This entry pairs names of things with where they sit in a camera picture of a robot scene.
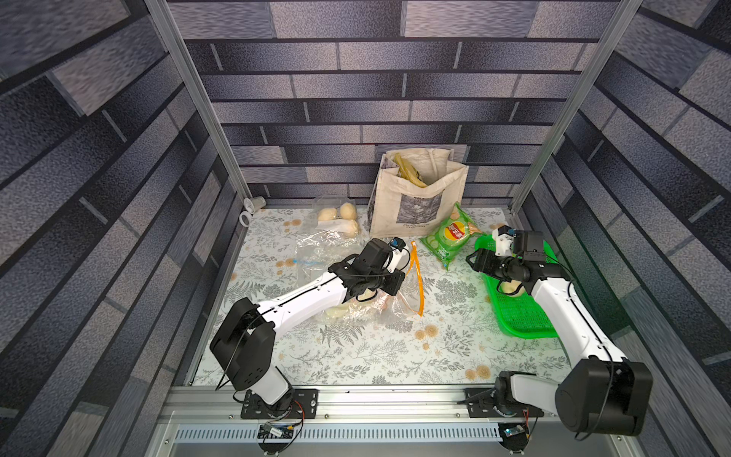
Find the beige canvas tote bag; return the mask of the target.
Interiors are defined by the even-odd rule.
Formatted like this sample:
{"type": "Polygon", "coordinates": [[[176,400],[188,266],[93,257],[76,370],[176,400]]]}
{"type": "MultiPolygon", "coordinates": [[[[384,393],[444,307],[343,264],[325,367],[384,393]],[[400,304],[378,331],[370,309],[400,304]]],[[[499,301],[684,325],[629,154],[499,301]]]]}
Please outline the beige canvas tote bag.
{"type": "Polygon", "coordinates": [[[389,150],[382,155],[367,208],[367,229],[375,238],[422,237],[440,225],[464,196],[469,167],[453,149],[389,150]],[[399,176],[392,156],[400,152],[428,184],[420,189],[399,176]]]}

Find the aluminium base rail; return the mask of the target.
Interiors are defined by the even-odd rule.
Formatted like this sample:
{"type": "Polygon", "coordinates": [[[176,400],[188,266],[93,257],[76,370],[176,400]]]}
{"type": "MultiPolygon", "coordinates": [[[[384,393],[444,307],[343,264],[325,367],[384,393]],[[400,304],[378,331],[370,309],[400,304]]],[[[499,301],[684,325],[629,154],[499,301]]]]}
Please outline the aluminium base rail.
{"type": "Polygon", "coordinates": [[[251,399],[237,403],[231,390],[174,388],[165,401],[152,439],[151,455],[170,455],[184,445],[288,447],[338,444],[500,445],[498,424],[520,424],[531,433],[527,451],[557,449],[572,454],[599,449],[614,454],[624,441],[616,435],[576,439],[559,418],[534,407],[516,407],[505,417],[485,400],[475,400],[482,386],[384,385],[319,386],[300,390],[286,418],[268,419],[251,399]],[[260,442],[265,423],[302,423],[292,441],[260,442]]]}

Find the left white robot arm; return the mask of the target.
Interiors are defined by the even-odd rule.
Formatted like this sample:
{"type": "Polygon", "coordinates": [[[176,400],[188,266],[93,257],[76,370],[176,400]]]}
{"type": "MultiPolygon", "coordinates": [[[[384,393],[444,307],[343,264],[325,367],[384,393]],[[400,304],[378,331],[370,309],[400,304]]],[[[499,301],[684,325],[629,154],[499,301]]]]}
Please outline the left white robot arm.
{"type": "Polygon", "coordinates": [[[379,291],[394,296],[412,259],[401,238],[372,239],[360,253],[334,263],[317,279],[279,297],[234,303],[209,350],[236,391],[250,391],[279,411],[292,402],[293,387],[272,365],[278,337],[312,316],[351,299],[369,300],[379,291]]]}

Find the yellow snack packet in tote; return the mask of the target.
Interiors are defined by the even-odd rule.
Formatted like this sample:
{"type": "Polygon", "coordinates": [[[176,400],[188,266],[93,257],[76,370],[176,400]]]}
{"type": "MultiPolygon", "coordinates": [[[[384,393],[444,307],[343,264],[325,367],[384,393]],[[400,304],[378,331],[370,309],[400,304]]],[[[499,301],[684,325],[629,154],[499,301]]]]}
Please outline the yellow snack packet in tote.
{"type": "Polygon", "coordinates": [[[397,152],[392,156],[392,161],[397,165],[399,168],[399,176],[403,179],[411,182],[414,186],[423,189],[428,186],[426,182],[422,179],[419,171],[412,165],[407,158],[403,157],[400,152],[397,152]]]}

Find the beige round fruit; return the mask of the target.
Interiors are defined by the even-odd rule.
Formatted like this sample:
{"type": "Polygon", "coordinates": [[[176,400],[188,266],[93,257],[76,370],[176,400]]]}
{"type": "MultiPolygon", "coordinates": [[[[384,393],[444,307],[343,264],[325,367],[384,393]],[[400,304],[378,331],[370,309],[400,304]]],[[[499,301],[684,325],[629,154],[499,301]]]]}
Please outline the beige round fruit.
{"type": "Polygon", "coordinates": [[[500,283],[499,291],[503,295],[516,297],[525,293],[524,285],[520,281],[506,281],[500,283]]]}

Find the right aluminium frame post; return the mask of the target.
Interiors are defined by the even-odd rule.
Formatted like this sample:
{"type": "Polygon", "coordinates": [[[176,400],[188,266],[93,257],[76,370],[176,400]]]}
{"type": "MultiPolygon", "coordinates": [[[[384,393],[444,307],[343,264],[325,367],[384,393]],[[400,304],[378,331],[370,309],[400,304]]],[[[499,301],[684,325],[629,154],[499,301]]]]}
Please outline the right aluminium frame post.
{"type": "Polygon", "coordinates": [[[621,1],[615,13],[611,17],[601,39],[597,44],[597,48],[591,55],[588,63],[581,72],[578,82],[571,91],[569,97],[563,104],[563,108],[544,139],[540,152],[534,162],[531,164],[527,175],[521,182],[518,190],[508,206],[511,216],[517,216],[527,196],[535,186],[538,178],[541,176],[548,159],[561,147],[565,132],[576,116],[579,108],[582,106],[588,93],[594,87],[599,75],[607,64],[611,54],[614,53],[622,36],[629,27],[632,19],[639,11],[642,0],[624,0],[621,1]]]}

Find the right circuit board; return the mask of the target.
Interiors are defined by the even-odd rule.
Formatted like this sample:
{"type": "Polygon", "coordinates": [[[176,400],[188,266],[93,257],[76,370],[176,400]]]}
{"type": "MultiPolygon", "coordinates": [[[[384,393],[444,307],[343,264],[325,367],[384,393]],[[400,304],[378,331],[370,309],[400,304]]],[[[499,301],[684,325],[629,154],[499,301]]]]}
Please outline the right circuit board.
{"type": "Polygon", "coordinates": [[[500,445],[511,454],[522,454],[530,443],[529,428],[520,424],[498,424],[500,445]]]}

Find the aluminium frame post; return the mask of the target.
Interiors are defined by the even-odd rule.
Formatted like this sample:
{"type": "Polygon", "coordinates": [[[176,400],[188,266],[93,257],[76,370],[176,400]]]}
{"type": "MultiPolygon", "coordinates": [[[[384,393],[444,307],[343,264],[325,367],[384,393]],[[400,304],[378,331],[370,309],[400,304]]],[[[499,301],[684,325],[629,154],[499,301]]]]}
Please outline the aluminium frame post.
{"type": "Polygon", "coordinates": [[[632,19],[639,11],[642,0],[624,0],[621,1],[615,13],[611,17],[601,39],[597,44],[597,48],[591,55],[588,63],[581,72],[578,82],[571,91],[569,97],[563,104],[563,108],[544,139],[540,152],[534,162],[531,164],[527,175],[521,182],[518,190],[508,206],[511,216],[517,216],[527,196],[535,186],[538,178],[541,176],[548,159],[561,147],[565,132],[576,116],[579,108],[582,106],[588,93],[594,87],[599,75],[607,64],[611,54],[614,53],[622,36],[629,27],[632,19]]]}
{"type": "Polygon", "coordinates": [[[145,0],[145,4],[150,12],[152,23],[156,26],[192,102],[209,132],[213,146],[231,177],[234,188],[242,197],[251,198],[252,194],[249,186],[240,171],[230,143],[209,100],[209,95],[207,95],[203,81],[190,57],[180,30],[175,24],[167,2],[163,0],[145,0]]]}

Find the green plastic basket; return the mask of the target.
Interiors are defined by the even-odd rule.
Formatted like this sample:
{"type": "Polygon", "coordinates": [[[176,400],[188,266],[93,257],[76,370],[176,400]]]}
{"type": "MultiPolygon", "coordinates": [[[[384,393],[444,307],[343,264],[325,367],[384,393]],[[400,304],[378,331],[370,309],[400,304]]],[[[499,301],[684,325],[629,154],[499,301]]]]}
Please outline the green plastic basket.
{"type": "MultiPolygon", "coordinates": [[[[487,234],[476,242],[476,251],[481,251],[487,241],[487,234]]],[[[522,339],[557,338],[552,323],[544,310],[526,292],[510,297],[499,291],[500,281],[482,274],[490,302],[501,331],[522,339]]]]}

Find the circuit board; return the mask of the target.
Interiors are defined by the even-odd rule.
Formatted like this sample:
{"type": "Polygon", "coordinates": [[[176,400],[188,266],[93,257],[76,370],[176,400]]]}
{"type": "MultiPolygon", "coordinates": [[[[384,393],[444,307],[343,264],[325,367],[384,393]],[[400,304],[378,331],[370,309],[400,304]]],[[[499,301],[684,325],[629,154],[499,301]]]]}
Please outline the circuit board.
{"type": "Polygon", "coordinates": [[[259,427],[257,440],[260,442],[269,441],[292,441],[302,428],[302,423],[265,423],[259,427]]]}
{"type": "Polygon", "coordinates": [[[530,443],[529,428],[520,424],[498,424],[500,445],[511,454],[522,454],[530,443]]]}

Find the blue zip clear bag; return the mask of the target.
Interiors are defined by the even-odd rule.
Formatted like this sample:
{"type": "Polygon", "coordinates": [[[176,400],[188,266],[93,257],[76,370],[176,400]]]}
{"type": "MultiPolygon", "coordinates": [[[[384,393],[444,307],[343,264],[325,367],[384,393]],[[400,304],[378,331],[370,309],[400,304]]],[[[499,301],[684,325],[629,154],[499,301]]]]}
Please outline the blue zip clear bag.
{"type": "Polygon", "coordinates": [[[329,266],[354,253],[356,245],[356,238],[346,237],[342,232],[324,230],[299,235],[294,257],[299,283],[306,284],[316,279],[329,266]]]}

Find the left aluminium frame post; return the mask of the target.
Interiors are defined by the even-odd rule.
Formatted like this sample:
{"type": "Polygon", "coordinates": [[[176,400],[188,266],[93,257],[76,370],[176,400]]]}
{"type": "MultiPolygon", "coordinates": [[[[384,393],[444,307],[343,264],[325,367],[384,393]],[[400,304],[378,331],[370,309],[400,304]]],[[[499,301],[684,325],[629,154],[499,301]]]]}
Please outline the left aluminium frame post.
{"type": "Polygon", "coordinates": [[[251,198],[252,194],[249,186],[240,171],[230,143],[209,100],[209,95],[207,95],[203,81],[190,57],[180,30],[175,24],[167,2],[163,0],[145,0],[145,4],[150,12],[152,23],[156,26],[192,102],[209,132],[213,146],[231,177],[234,188],[242,197],[251,198]]]}

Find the green chips bag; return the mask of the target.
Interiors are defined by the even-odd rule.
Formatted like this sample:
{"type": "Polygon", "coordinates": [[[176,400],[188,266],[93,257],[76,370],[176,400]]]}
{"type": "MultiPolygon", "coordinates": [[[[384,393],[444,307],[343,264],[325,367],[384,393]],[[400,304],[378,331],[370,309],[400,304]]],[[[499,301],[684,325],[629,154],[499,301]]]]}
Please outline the green chips bag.
{"type": "Polygon", "coordinates": [[[470,238],[483,233],[473,219],[456,203],[449,217],[443,220],[434,232],[421,238],[420,241],[448,270],[449,265],[470,238]]]}

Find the clear bag of buns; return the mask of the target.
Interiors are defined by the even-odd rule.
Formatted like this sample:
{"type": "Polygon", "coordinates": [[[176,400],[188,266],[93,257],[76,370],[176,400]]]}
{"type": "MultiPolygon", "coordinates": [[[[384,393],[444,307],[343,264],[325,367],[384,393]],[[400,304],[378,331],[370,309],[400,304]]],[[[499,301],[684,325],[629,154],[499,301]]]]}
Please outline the clear bag of buns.
{"type": "Polygon", "coordinates": [[[355,201],[340,195],[315,198],[304,220],[303,229],[307,233],[323,232],[346,239],[357,238],[363,234],[355,201]]]}

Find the clear orange zip-top bag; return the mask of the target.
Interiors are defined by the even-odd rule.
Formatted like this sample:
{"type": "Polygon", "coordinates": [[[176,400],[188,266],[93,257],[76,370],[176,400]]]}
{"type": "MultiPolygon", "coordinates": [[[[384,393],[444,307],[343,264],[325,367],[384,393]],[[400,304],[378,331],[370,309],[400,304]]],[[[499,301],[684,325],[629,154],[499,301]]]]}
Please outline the clear orange zip-top bag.
{"type": "Polygon", "coordinates": [[[367,321],[380,319],[386,324],[423,316],[426,306],[424,278],[417,246],[407,245],[394,238],[387,245],[379,239],[371,240],[359,255],[348,258],[351,279],[358,279],[367,287],[348,295],[346,302],[323,312],[332,322],[367,321]],[[388,246],[390,254],[381,251],[388,246]]]}

